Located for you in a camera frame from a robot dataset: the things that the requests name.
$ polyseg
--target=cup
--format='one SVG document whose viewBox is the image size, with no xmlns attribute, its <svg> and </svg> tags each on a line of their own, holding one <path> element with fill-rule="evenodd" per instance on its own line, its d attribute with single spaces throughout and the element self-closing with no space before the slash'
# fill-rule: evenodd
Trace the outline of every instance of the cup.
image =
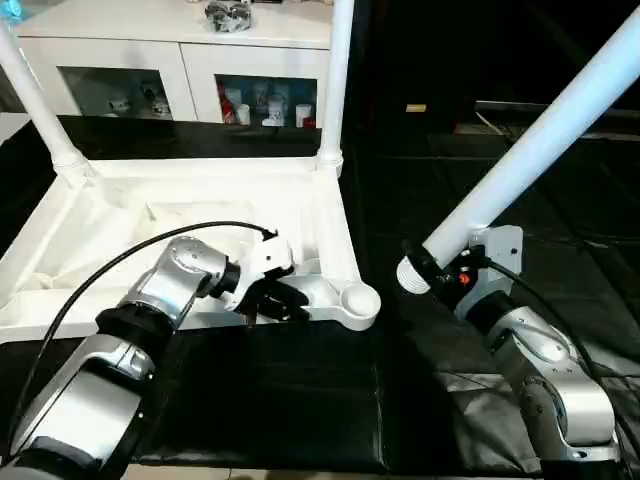
<svg viewBox="0 0 640 480">
<path fill-rule="evenodd" d="M 246 103 L 236 108 L 236 116 L 241 125 L 251 125 L 251 107 Z"/>
<path fill-rule="evenodd" d="M 311 105 L 301 103 L 296 105 L 296 128 L 304 128 L 304 119 L 311 116 Z"/>
</svg>

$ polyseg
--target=floor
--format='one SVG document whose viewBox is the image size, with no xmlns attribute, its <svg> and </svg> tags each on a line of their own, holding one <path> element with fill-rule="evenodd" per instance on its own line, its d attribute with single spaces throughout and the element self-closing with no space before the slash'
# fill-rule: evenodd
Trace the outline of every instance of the floor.
<svg viewBox="0 0 640 480">
<path fill-rule="evenodd" d="M 131 465 L 124 478 L 125 480 L 373 480 L 379 477 L 376 475 L 357 473 L 300 472 L 285 470 L 230 470 L 228 468 L 145 467 L 142 465 Z M 446 478 L 447 480 L 463 480 L 461 477 Z M 428 480 L 437 479 L 436 477 L 429 477 Z"/>
<path fill-rule="evenodd" d="M 9 139 L 29 121 L 26 113 L 4 113 L 0 112 L 0 145 Z"/>
</svg>

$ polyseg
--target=glass cabinet door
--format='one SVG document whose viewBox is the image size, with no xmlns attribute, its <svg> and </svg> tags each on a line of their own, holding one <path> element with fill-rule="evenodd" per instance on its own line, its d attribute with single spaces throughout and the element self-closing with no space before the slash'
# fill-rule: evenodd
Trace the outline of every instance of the glass cabinet door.
<svg viewBox="0 0 640 480">
<path fill-rule="evenodd" d="M 197 120 L 177 43 L 36 37 L 19 41 L 59 115 Z"/>
<path fill-rule="evenodd" d="M 328 50 L 181 45 L 198 120 L 322 128 Z"/>
<path fill-rule="evenodd" d="M 82 115 L 171 120 L 157 70 L 58 67 Z"/>
<path fill-rule="evenodd" d="M 316 128 L 314 79 L 218 74 L 215 83 L 224 123 Z"/>
</svg>

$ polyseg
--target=figurine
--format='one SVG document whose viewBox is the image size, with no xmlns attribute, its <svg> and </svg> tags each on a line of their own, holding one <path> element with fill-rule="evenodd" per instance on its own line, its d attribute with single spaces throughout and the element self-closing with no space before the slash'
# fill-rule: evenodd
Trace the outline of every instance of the figurine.
<svg viewBox="0 0 640 480">
<path fill-rule="evenodd" d="M 126 96 L 114 97 L 109 100 L 109 108 L 113 113 L 116 114 L 127 113 L 129 110 L 131 110 L 131 102 Z"/>
<path fill-rule="evenodd" d="M 171 118 L 171 108 L 166 98 L 158 96 L 151 102 L 151 111 L 156 117 L 169 119 Z"/>
<path fill-rule="evenodd" d="M 139 88 L 142 96 L 149 102 L 161 96 L 162 93 L 162 87 L 154 82 L 142 81 L 140 82 Z"/>
<path fill-rule="evenodd" d="M 249 5 L 236 2 L 227 7 L 214 1 L 207 5 L 204 14 L 216 32 L 239 32 L 251 27 L 251 9 Z"/>
</svg>

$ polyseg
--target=white shelf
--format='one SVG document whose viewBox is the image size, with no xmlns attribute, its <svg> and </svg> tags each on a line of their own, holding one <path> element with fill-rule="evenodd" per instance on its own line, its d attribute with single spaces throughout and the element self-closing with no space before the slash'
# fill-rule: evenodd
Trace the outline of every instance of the white shelf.
<svg viewBox="0 0 640 480">
<path fill-rule="evenodd" d="M 15 32 L 21 37 L 329 49 L 332 7 L 320 2 L 252 4 L 253 26 L 237 33 L 211 31 L 206 5 L 184 0 L 66 0 Z"/>
</svg>

